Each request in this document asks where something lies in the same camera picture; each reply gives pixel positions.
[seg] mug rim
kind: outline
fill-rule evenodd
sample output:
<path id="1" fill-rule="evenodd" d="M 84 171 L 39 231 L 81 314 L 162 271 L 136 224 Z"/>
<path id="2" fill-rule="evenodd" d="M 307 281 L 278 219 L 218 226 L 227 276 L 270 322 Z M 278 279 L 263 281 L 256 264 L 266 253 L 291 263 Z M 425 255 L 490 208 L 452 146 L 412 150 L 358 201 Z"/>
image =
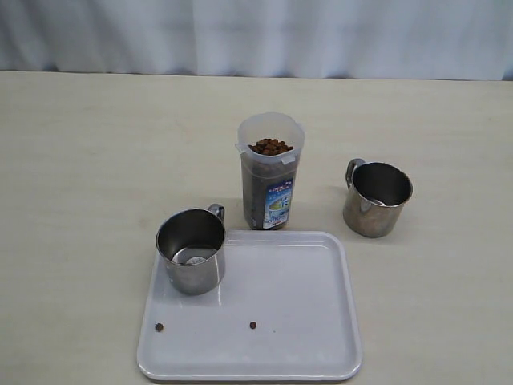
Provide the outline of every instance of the mug rim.
<path id="1" fill-rule="evenodd" d="M 367 199 L 366 197 L 364 197 L 362 195 L 362 193 L 358 190 L 358 188 L 356 187 L 356 185 L 354 184 L 354 174 L 358 171 L 358 169 L 362 168 L 362 167 L 365 167 L 366 165 L 372 165 L 372 164 L 382 164 L 382 165 L 385 165 L 387 167 L 390 167 L 390 168 L 393 168 L 395 171 L 399 172 L 400 174 L 402 174 L 402 176 L 408 181 L 408 184 L 410 186 L 410 194 L 408 195 L 408 197 L 402 201 L 401 203 L 398 203 L 396 205 L 378 205 L 377 203 L 375 202 L 372 202 L 371 200 Z M 377 162 L 377 161 L 371 161 L 371 162 L 365 162 L 364 164 L 356 167 L 353 171 L 353 175 L 351 176 L 351 186 L 354 187 L 354 191 L 356 191 L 356 193 L 360 196 L 361 199 L 371 203 L 372 205 L 374 206 L 377 206 L 377 207 L 384 207 L 384 208 L 394 208 L 394 207 L 400 207 L 402 205 L 404 205 L 407 201 L 410 200 L 411 196 L 413 195 L 414 193 L 414 185 L 413 183 L 411 183 L 411 179 L 406 175 L 405 172 L 403 172 L 401 169 L 395 167 L 394 165 L 392 164 L 388 164 L 388 163 L 385 163 L 385 162 Z"/>
<path id="2" fill-rule="evenodd" d="M 221 246 L 219 249 L 216 250 L 216 252 L 214 254 L 212 254 L 210 257 L 208 258 L 205 258 L 204 261 L 202 262 L 199 262 L 199 263 L 195 263 L 193 265 L 184 265 L 184 264 L 181 264 L 181 263 L 176 263 L 172 260 L 172 258 L 168 258 L 164 255 L 164 253 L 162 252 L 162 250 L 160 249 L 159 247 L 159 236 L 160 234 L 162 233 L 162 228 L 171 220 L 173 219 L 174 217 L 178 217 L 180 214 L 183 214 L 183 213 L 186 213 L 188 211 L 205 211 L 209 214 L 211 214 L 212 216 L 214 216 L 219 222 L 220 222 L 220 225 L 222 226 L 223 228 L 223 239 L 221 240 Z M 223 221 L 216 215 L 214 214 L 212 211 L 210 210 L 207 210 L 207 209 L 203 209 L 201 207 L 191 207 L 190 209 L 183 209 L 179 212 L 176 212 L 174 214 L 172 214 L 168 219 L 166 219 L 159 227 L 158 231 L 157 231 L 157 234 L 156 234 L 156 248 L 157 248 L 157 252 L 159 253 L 159 255 L 164 258 L 166 261 L 169 261 L 170 263 L 172 263 L 173 265 L 176 265 L 176 266 L 187 266 L 187 267 L 194 267 L 194 266 L 198 266 L 198 265 L 203 265 L 204 263 L 210 261 L 213 257 L 215 257 L 219 251 L 223 248 L 224 246 L 224 240 L 226 239 L 226 228 L 224 227 L 224 223 Z"/>

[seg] mug handle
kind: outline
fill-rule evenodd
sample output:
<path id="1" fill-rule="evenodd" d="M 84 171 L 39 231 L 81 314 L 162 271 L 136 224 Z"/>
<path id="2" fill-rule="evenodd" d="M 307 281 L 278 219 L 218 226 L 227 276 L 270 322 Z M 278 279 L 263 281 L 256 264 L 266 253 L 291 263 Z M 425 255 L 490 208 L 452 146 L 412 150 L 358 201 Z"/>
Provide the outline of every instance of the mug handle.
<path id="1" fill-rule="evenodd" d="M 224 206 L 218 205 L 217 203 L 213 203 L 210 206 L 208 206 L 207 209 L 209 212 L 214 214 L 216 217 L 220 219 L 221 222 L 224 221 Z"/>
<path id="2" fill-rule="evenodd" d="M 354 158 L 349 162 L 347 169 L 345 170 L 345 182 L 347 183 L 347 188 L 351 188 L 351 184 L 353 183 L 354 169 L 364 163 L 365 161 L 360 158 Z"/>

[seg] tray rim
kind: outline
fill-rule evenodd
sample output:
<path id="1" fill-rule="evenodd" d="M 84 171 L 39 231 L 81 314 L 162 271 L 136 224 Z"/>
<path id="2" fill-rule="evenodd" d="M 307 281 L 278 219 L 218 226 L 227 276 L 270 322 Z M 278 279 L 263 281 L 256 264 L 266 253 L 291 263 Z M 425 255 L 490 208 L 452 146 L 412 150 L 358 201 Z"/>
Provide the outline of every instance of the tray rim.
<path id="1" fill-rule="evenodd" d="M 355 349 L 356 349 L 356 359 L 355 364 L 353 365 L 351 371 L 346 372 L 343 375 L 223 375 L 223 376 L 211 376 L 211 375 L 189 375 L 187 378 L 184 375 L 156 375 L 152 373 L 143 364 L 143 352 L 141 337 L 143 335 L 143 331 L 145 326 L 147 325 L 147 317 L 149 315 L 149 310 L 151 308 L 152 301 L 150 300 L 150 294 L 152 293 L 152 288 L 155 285 L 156 274 L 159 268 L 159 253 L 156 252 L 153 267 L 151 269 L 151 279 L 150 284 L 148 286 L 148 292 L 146 297 L 146 303 L 144 305 L 144 313 L 142 317 L 139 340 L 136 351 L 136 361 L 137 366 L 141 370 L 141 372 L 149 379 L 153 381 L 160 382 L 169 382 L 169 383 L 233 383 L 233 382 L 243 382 L 243 383 L 271 383 L 271 382 L 280 382 L 280 383 L 311 383 L 311 382 L 322 382 L 322 383 L 337 383 L 341 381 L 346 381 L 351 377 L 354 377 L 362 368 L 363 364 L 363 346 L 362 346 L 362 338 L 360 335 L 360 329 L 357 322 L 357 311 L 356 304 L 353 296 L 353 285 L 349 275 L 349 265 L 347 263 L 347 258 L 345 255 L 344 245 L 341 241 L 335 237 L 331 233 L 327 233 L 325 231 L 315 231 L 315 230 L 280 230 L 280 231 L 268 231 L 268 230 L 227 230 L 225 240 L 229 239 L 229 235 L 231 234 L 248 234 L 248 233 L 260 233 L 270 235 L 276 234 L 276 237 L 279 238 L 279 234 L 293 234 L 299 233 L 302 235 L 314 235 L 314 236 L 323 236 L 329 238 L 331 241 L 335 243 L 339 250 L 340 258 L 341 258 L 341 270 L 344 278 L 345 289 L 347 293 L 347 302 L 349 308 L 349 318 L 351 320 L 351 329 L 352 335 L 354 338 Z"/>

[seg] container label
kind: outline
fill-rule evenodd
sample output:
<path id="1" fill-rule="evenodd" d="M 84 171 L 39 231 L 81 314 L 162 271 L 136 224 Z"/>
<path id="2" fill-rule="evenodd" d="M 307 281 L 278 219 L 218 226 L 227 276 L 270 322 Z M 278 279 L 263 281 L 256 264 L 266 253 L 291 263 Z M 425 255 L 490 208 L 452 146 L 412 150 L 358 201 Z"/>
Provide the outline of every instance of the container label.
<path id="1" fill-rule="evenodd" d="M 289 219 L 294 178 L 267 187 L 265 194 L 264 229 L 271 229 Z"/>

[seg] beige table surface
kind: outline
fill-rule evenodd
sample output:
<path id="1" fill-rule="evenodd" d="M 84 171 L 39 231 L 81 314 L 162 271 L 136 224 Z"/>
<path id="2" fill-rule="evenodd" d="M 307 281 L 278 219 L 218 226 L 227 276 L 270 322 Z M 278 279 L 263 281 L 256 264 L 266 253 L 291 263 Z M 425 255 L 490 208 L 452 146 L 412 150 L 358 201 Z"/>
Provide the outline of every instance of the beige table surface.
<path id="1" fill-rule="evenodd" d="M 148 383 L 135 349 L 154 236 L 177 210 L 242 216 L 244 118 L 282 111 L 305 149 L 287 229 L 348 255 L 354 384 L 513 381 L 513 83 L 0 73 L 0 383 Z M 360 156 L 403 169 L 394 231 L 345 225 Z"/>

